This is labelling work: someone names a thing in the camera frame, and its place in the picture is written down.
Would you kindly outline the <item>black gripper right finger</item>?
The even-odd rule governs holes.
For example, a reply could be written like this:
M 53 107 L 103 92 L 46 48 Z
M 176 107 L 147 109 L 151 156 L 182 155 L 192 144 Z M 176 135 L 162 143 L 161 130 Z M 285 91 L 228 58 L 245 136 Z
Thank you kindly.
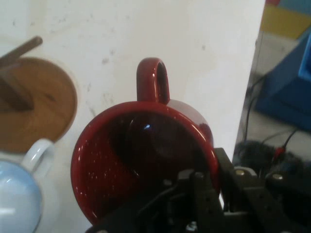
M 222 148 L 214 149 L 219 185 L 231 212 L 245 212 L 243 224 L 259 233 L 309 233 L 311 183 L 285 172 L 258 178 L 245 168 L 233 167 Z

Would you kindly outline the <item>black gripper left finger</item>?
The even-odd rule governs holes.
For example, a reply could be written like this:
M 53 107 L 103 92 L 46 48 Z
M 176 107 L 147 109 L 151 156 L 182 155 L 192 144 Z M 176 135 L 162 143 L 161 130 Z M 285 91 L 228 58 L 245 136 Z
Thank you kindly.
M 209 172 L 181 171 L 176 182 L 142 192 L 106 215 L 91 233 L 211 233 L 223 211 Z

